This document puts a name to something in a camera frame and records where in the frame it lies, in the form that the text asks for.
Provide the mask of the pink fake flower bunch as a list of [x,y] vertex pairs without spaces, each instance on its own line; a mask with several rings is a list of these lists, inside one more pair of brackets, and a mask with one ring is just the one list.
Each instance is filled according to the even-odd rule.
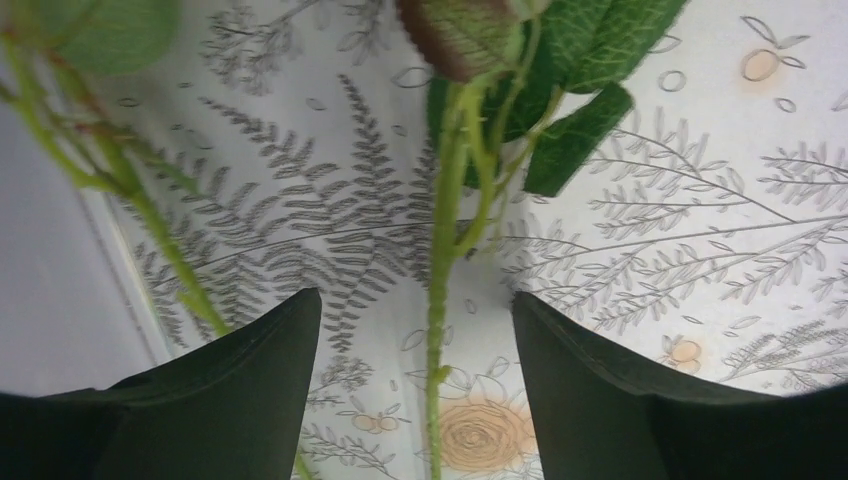
[[158,61],[179,29],[178,1],[4,1],[1,48],[17,88],[1,100],[72,184],[117,197],[138,213],[180,285],[177,298],[219,336],[231,327],[217,313],[133,162],[140,160],[191,193],[194,180],[137,133],[114,123],[90,77],[137,73]]

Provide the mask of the green leafy flower stem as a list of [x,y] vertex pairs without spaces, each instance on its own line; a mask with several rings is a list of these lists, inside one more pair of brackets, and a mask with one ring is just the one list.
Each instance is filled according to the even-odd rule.
[[442,475],[439,389],[455,263],[500,224],[518,172],[554,197],[631,111],[624,81],[684,10],[681,1],[399,1],[410,43],[434,70],[434,182],[427,288],[425,421]]

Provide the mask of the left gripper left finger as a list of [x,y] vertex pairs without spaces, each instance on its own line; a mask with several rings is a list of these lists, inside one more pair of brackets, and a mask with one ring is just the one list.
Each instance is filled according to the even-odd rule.
[[287,479],[312,378],[315,288],[104,390],[1,397],[5,479]]

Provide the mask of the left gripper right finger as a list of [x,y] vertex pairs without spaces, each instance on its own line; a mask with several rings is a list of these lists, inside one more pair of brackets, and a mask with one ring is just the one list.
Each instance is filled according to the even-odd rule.
[[528,292],[511,317],[548,479],[843,479],[847,389],[780,397],[673,370]]

